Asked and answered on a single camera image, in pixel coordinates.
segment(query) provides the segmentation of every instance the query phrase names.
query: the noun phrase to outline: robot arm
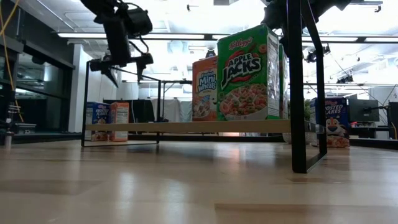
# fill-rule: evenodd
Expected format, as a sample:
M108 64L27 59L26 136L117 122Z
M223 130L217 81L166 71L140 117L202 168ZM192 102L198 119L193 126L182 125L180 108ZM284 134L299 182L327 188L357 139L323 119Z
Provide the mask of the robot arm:
M96 15L94 22L104 26L111 52L111 55L107 55L104 59L95 60L91 64L91 70L101 71L106 75L109 67L113 65L125 67L128 63L136 62L140 78L146 65L154 61L149 52L143 52L140 57L131 57L129 39L139 38L144 42L141 36L152 31L148 11L122 0L81 0L81 2Z

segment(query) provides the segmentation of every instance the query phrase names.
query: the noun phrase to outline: yellow cable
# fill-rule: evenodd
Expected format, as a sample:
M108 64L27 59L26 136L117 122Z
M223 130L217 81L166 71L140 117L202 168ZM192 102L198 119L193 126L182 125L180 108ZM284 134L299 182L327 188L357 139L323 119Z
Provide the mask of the yellow cable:
M12 17L12 15L15 13L15 9L16 9L16 6L18 5L18 2L19 2L19 0L16 1L16 4L15 4L15 6L14 6L14 9L12 10L10 16L9 16L8 19L7 19L8 22L9 22L10 18ZM2 33L4 32L4 30L7 28L7 22L6 22L5 25L3 25L3 22L2 22L2 8L1 8L1 5L0 5L0 22L1 22L1 26L2 26L2 30L1 30L1 32L0 32L0 35L2 35ZM3 39L3 42L4 42L4 53L6 54L6 63L7 63L8 75L9 75L10 83L11 83L11 89L12 89L12 91L15 91L15 88L14 88L14 81L12 80L12 75L11 75L11 67L10 67L10 63L9 63L9 59L8 59L6 36L3 35L3 36L2 36L2 39ZM17 106L19 118L21 119L21 122L24 123L24 119L23 119L23 117L22 117L22 115L21 115L21 111L20 111L20 109L19 109L19 105L18 105L17 99L15 99L15 104L16 104L16 106Z
M396 140L398 140L398 138L397 138L397 128L396 128L396 126L394 125L393 122L391 122L391 124L392 124L392 127L394 128L394 131L396 133Z
M15 1L15 5L14 5L14 8L12 8L12 11L11 11L10 15L8 16L8 18L7 18L7 20L6 20L6 23L5 23L4 26L1 28L0 35L2 35L2 34L4 33L4 31L6 30L6 28L7 28L7 26L8 26L8 23L11 21L11 18L12 18L12 16L13 16L14 13L15 13L15 10L17 10L18 3L19 3L19 0L16 0L16 1Z

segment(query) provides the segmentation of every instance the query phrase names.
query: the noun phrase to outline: blue cereal box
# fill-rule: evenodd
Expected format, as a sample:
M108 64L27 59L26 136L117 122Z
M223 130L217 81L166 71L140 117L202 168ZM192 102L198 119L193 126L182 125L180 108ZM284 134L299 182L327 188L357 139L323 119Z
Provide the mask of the blue cereal box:
M319 123L318 100L311 101L311 122ZM343 97L325 99L326 135L328 147L349 147L347 100Z
M86 124L109 124L110 105L106 103L87 102ZM86 131L87 141L107 141L106 131Z

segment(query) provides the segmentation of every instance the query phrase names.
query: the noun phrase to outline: orange cereal box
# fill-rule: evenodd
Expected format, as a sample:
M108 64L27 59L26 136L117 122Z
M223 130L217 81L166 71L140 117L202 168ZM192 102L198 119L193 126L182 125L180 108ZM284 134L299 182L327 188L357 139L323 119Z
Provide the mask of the orange cereal box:
M129 123L129 103L115 102L111 104L111 123L128 124ZM111 141L127 141L129 133L127 131L112 131Z
M192 65L192 120L216 121L217 56Z

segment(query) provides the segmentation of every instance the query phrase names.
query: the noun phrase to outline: green cereal box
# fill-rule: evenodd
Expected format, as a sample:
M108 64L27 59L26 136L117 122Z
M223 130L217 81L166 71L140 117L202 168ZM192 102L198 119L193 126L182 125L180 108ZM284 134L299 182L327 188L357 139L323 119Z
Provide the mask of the green cereal box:
M218 121L279 119L279 85L279 40L265 24L218 41Z
M279 117L281 119L289 118L289 65L287 64L287 56L282 44L279 45L279 81L280 81L280 95L279 95Z

